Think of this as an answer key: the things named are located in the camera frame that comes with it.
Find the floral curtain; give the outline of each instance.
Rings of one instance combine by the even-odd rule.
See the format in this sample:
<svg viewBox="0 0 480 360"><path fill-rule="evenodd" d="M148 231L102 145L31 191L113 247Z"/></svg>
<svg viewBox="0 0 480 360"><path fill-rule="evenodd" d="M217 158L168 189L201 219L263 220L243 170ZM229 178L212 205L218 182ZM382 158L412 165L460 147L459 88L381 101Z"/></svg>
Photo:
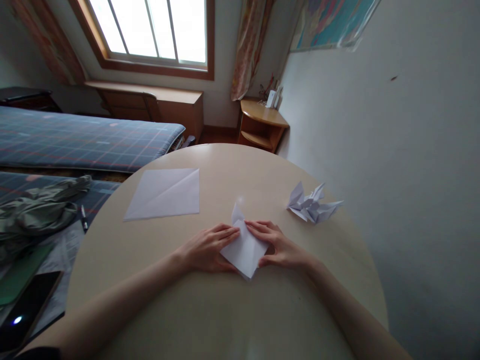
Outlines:
<svg viewBox="0 0 480 360"><path fill-rule="evenodd" d="M257 73L270 13L275 0L243 0L230 98L241 100Z"/></svg>
<svg viewBox="0 0 480 360"><path fill-rule="evenodd" d="M82 85L85 74L46 0L10 0L14 15L28 29L58 82Z"/></svg>

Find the wooden cabinet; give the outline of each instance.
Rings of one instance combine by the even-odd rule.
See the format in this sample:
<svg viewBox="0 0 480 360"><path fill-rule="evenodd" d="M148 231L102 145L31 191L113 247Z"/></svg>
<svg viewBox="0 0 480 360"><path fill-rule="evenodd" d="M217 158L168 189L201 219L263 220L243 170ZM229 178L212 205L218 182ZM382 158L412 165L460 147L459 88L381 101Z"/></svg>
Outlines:
<svg viewBox="0 0 480 360"><path fill-rule="evenodd" d="M61 113L57 103L50 97L50 90L29 87L6 87L0 89L0 105L52 113Z"/></svg>
<svg viewBox="0 0 480 360"><path fill-rule="evenodd" d="M280 113L258 103L258 99L240 101L241 125L238 144L275 153L285 129L290 126Z"/></svg>
<svg viewBox="0 0 480 360"><path fill-rule="evenodd" d="M203 92L119 82L88 81L114 118L175 123L185 127L184 136L200 139L204 129Z"/></svg>

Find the wooden floor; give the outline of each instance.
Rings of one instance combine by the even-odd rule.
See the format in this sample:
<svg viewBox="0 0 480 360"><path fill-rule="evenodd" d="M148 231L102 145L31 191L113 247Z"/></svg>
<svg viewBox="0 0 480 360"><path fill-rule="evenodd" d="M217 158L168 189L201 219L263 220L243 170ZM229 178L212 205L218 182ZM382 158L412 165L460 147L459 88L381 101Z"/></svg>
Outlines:
<svg viewBox="0 0 480 360"><path fill-rule="evenodd" d="M199 144L237 143L237 129L233 127L204 126Z"/></svg>

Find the map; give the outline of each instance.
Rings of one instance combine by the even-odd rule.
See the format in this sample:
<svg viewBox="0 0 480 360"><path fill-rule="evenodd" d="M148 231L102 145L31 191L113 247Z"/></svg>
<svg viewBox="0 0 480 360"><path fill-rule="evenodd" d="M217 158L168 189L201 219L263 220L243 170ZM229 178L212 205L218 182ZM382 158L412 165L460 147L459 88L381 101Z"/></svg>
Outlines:
<svg viewBox="0 0 480 360"><path fill-rule="evenodd" d="M354 46L380 0L307 0L290 51Z"/></svg>

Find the origami crane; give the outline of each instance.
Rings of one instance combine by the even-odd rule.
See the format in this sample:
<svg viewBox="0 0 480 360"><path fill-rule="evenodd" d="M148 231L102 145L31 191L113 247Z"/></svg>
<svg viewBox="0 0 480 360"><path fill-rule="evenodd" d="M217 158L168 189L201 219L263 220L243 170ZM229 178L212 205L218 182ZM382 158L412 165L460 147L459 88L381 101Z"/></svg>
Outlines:
<svg viewBox="0 0 480 360"><path fill-rule="evenodd" d="M290 194L290 201L287 208L297 214L305 221L310 220L312 223L318 224L330 219L342 206L343 201L320 203L320 199L324 198L325 183L317 186L309 195L304 195L304 186L300 181Z"/></svg>

